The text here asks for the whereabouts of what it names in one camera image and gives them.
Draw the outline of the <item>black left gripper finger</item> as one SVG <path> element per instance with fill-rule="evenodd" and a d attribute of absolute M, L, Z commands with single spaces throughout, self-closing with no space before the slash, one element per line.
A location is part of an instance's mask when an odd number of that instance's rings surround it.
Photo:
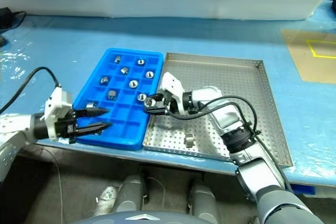
<path fill-rule="evenodd" d="M 97 123 L 91 123 L 84 127 L 79 127 L 76 129 L 76 137 L 100 133 L 105 129 L 109 128 L 111 125 L 112 123 L 108 122 L 97 122 Z"/>
<path fill-rule="evenodd" d="M 108 113 L 110 110 L 105 108 L 84 108 L 74 110 L 76 116 L 101 116 Z"/>

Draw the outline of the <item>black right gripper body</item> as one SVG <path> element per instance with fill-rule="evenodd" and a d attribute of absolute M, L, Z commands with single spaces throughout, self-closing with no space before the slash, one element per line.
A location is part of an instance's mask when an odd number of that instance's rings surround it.
<path fill-rule="evenodd" d="M 168 115 L 168 111 L 173 114 L 178 113 L 177 101 L 173 98 L 173 94 L 169 91 L 158 93 L 159 101 L 163 102 L 160 107 L 159 115 Z"/>

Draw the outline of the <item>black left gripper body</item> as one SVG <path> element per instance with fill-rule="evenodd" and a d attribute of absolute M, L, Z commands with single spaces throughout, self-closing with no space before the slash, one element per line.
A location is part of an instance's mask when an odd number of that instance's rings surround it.
<path fill-rule="evenodd" d="M 75 110 L 71 109 L 64 118 L 58 119 L 55 123 L 56 137 L 67 138 L 69 144 L 76 142 L 76 134 L 78 133 L 78 123 Z"/>

